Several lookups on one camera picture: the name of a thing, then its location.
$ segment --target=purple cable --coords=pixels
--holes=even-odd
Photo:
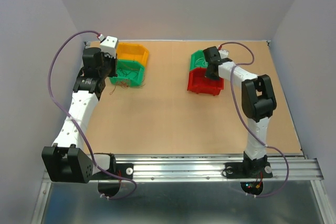
[[[240,45],[242,47],[245,47],[249,52],[250,54],[252,55],[252,61],[249,62],[249,63],[238,63],[236,64],[232,70],[231,70],[231,74],[230,74],[230,87],[231,87],[231,93],[232,93],[232,97],[233,97],[233,102],[235,104],[235,107],[236,107],[236,111],[237,111],[237,114],[239,116],[239,119],[240,121],[242,122],[243,126],[245,127],[245,129],[263,146],[265,146],[266,148],[269,148],[269,149],[273,149],[273,150],[276,150],[278,153],[280,153],[280,155],[284,158],[285,160],[285,163],[286,163],[286,167],[287,167],[287,174],[286,174],[286,178],[285,178],[285,181],[283,182],[283,184],[275,191],[269,193],[269,194],[264,194],[264,195],[257,195],[256,197],[257,198],[266,198],[266,197],[269,197],[269,196],[273,196],[277,193],[279,193],[286,185],[287,181],[288,181],[288,177],[289,177],[289,164],[288,164],[288,161],[284,155],[284,153],[279,150],[278,148],[274,147],[274,146],[268,146],[266,145],[263,141],[261,141],[257,136],[256,134],[254,134],[250,128],[247,126],[247,124],[244,122],[244,119],[240,113],[240,110],[239,110],[239,107],[238,107],[238,103],[237,103],[237,99],[236,99],[236,95],[235,95],[235,91],[234,91],[234,86],[233,86],[233,73],[235,71],[235,68],[238,67],[238,66],[248,66],[248,65],[252,65],[254,60],[255,60],[255,56],[253,54],[253,52],[251,51],[251,49],[249,49],[247,46],[245,46],[244,44],[242,43],[239,43],[239,42],[234,42],[234,41],[230,41],[230,42],[225,42],[223,44],[221,44],[218,48],[218,50],[221,50],[222,46],[223,45],[227,45],[227,44],[237,44],[237,45]]]
[[[69,112],[68,112],[68,111],[67,111],[67,110],[66,110],[66,109],[65,109],[65,108],[64,108],[64,107],[63,107],[63,106],[62,106],[62,105],[55,99],[55,97],[54,97],[54,95],[53,95],[53,93],[52,93],[52,90],[51,90],[51,73],[52,73],[52,71],[53,71],[53,67],[54,67],[54,64],[55,64],[55,62],[56,62],[56,59],[57,59],[58,55],[61,53],[62,49],[65,47],[65,45],[66,45],[67,43],[69,43],[69,41],[71,41],[71,40],[72,40],[74,37],[76,37],[77,35],[85,34],[85,33],[94,33],[94,34],[96,34],[97,36],[100,35],[100,33],[96,32],[96,31],[93,31],[93,30],[85,30],[85,31],[79,31],[78,33],[75,33],[74,35],[72,35],[71,37],[69,37],[69,38],[63,43],[63,45],[59,48],[59,50],[58,50],[57,53],[55,54],[54,58],[52,59],[53,61],[51,62],[51,65],[50,65],[50,68],[49,68],[49,73],[48,73],[48,91],[49,91],[49,95],[50,95],[52,101],[54,102],[54,104],[56,104],[56,106],[59,107],[59,108],[60,108],[60,109],[67,115],[67,117],[69,117],[69,118],[73,118],[73,117],[72,117],[71,114],[70,114],[70,113],[69,113]],[[134,180],[132,180],[132,179],[129,179],[129,178],[123,178],[123,177],[117,176],[117,175],[112,174],[112,173],[110,173],[110,172],[104,170],[103,168],[101,168],[101,167],[97,164],[97,162],[96,162],[96,160],[95,160],[95,157],[94,157],[94,155],[93,155],[92,148],[91,148],[90,143],[89,143],[88,139],[86,138],[86,136],[85,136],[83,130],[80,128],[79,124],[76,122],[75,119],[71,119],[71,121],[73,122],[73,124],[74,124],[75,127],[77,128],[79,134],[82,136],[82,138],[83,138],[83,140],[84,140],[86,146],[88,147],[89,152],[90,152],[90,155],[91,155],[91,158],[92,158],[92,162],[93,162],[94,166],[96,166],[96,167],[97,167],[99,170],[101,170],[103,173],[105,173],[105,174],[107,174],[107,175],[109,175],[109,176],[111,176],[111,177],[113,177],[113,178],[116,178],[116,179],[118,179],[118,180],[126,180],[126,181],[132,182],[132,183],[134,184],[134,189],[133,189],[130,193],[128,193],[128,194],[126,194],[126,195],[124,195],[124,196],[122,196],[122,197],[119,197],[119,198],[109,198],[109,196],[107,196],[106,198],[107,198],[107,199],[123,199],[123,198],[126,198],[127,196],[130,196],[130,195],[136,190],[136,188],[137,188],[137,184],[136,184],[136,182],[135,182]]]

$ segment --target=purple hose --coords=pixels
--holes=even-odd
[[[245,46],[244,44],[242,43],[239,43],[239,42],[234,42],[234,41],[231,41],[231,42],[225,42],[223,44],[221,44],[219,46],[219,50],[222,48],[223,45],[227,45],[227,44],[237,44],[237,45],[240,45],[242,47],[245,47],[249,52],[250,54],[252,55],[252,61],[249,62],[249,63],[238,63],[236,64],[232,70],[231,70],[231,74],[230,74],[230,87],[231,87],[231,93],[232,93],[232,97],[233,97],[233,102],[235,104],[235,108],[236,108],[236,111],[237,111],[237,114],[239,116],[239,119],[240,121],[242,122],[243,126],[245,127],[245,129],[248,131],[248,133],[250,133],[261,145],[265,146],[266,148],[269,148],[269,149],[273,149],[273,150],[276,150],[278,153],[280,153],[280,155],[284,158],[285,160],[285,163],[286,163],[286,167],[287,167],[287,174],[286,174],[286,178],[285,178],[285,181],[283,182],[283,184],[275,191],[269,193],[269,194],[264,194],[264,195],[256,195],[257,198],[266,198],[266,197],[269,197],[269,196],[273,196],[277,193],[279,193],[283,188],[284,186],[286,185],[287,181],[288,181],[288,177],[289,177],[289,164],[288,164],[288,161],[284,155],[284,153],[279,150],[278,148],[274,147],[274,146],[268,146],[266,145],[263,141],[261,141],[257,136],[256,134],[254,134],[250,128],[247,126],[247,124],[244,122],[244,119],[240,113],[240,110],[239,110],[239,107],[238,107],[238,103],[237,103],[237,99],[236,99],[236,95],[235,95],[235,91],[234,91],[234,86],[233,86],[233,74],[234,74],[234,71],[235,71],[235,68],[238,67],[238,66],[248,66],[248,65],[252,65],[254,60],[255,60],[255,56],[253,54],[253,52],[251,51],[251,49],[249,49],[247,46]]]
[[[52,101],[54,102],[54,104],[56,104],[56,106],[59,107],[59,108],[60,108],[60,109],[67,115],[67,117],[69,117],[69,118],[72,118],[71,114],[70,114],[70,113],[69,113],[69,112],[68,112],[68,111],[67,111],[67,110],[66,110],[66,109],[65,109],[65,108],[64,108],[64,107],[63,107],[63,106],[62,106],[62,105],[55,99],[55,97],[54,97],[54,95],[53,95],[53,93],[52,93],[52,90],[51,90],[51,73],[52,73],[52,71],[53,71],[53,67],[54,67],[54,64],[55,64],[55,62],[56,62],[56,59],[57,59],[58,55],[61,53],[62,49],[65,47],[65,45],[66,45],[67,43],[69,43],[69,41],[71,41],[71,40],[72,40],[74,37],[76,37],[77,35],[85,34],[85,33],[93,33],[93,34],[96,34],[97,36],[100,35],[100,33],[96,32],[96,31],[93,31],[93,30],[85,30],[85,31],[79,31],[78,33],[75,33],[74,35],[72,35],[71,37],[69,37],[69,38],[63,43],[63,45],[59,48],[59,50],[58,50],[57,53],[55,54],[54,58],[52,59],[53,61],[51,62],[51,65],[50,65],[50,68],[49,68],[49,73],[48,73],[48,91],[49,91],[49,95],[50,95]],[[105,198],[107,198],[107,199],[123,199],[123,198],[126,198],[127,196],[130,196],[130,195],[136,190],[136,188],[137,188],[137,184],[136,184],[136,182],[135,182],[134,180],[132,180],[132,179],[129,179],[129,178],[123,178],[123,177],[117,176],[117,175],[115,175],[115,174],[109,173],[108,171],[106,171],[106,170],[104,170],[103,168],[101,168],[101,167],[97,164],[96,160],[94,159],[95,157],[94,157],[94,155],[93,155],[92,148],[91,148],[91,146],[90,146],[90,144],[89,144],[89,141],[88,141],[88,139],[86,138],[86,136],[85,136],[83,130],[80,128],[79,124],[76,122],[75,119],[71,119],[71,121],[73,122],[73,124],[74,124],[75,127],[77,128],[79,134],[82,136],[82,138],[83,138],[83,140],[84,140],[86,146],[88,147],[89,152],[90,152],[90,155],[91,155],[91,158],[92,158],[92,162],[93,162],[94,166],[96,166],[96,167],[97,167],[99,170],[101,170],[103,173],[105,173],[105,174],[107,174],[107,175],[109,175],[109,176],[111,176],[111,177],[113,177],[113,178],[116,178],[116,179],[119,179],[119,180],[126,180],[126,181],[132,182],[132,183],[134,184],[134,189],[133,189],[130,193],[128,193],[128,194],[126,194],[126,195],[124,195],[124,196],[122,196],[122,197],[119,197],[119,198],[107,198],[107,197],[105,196]]]

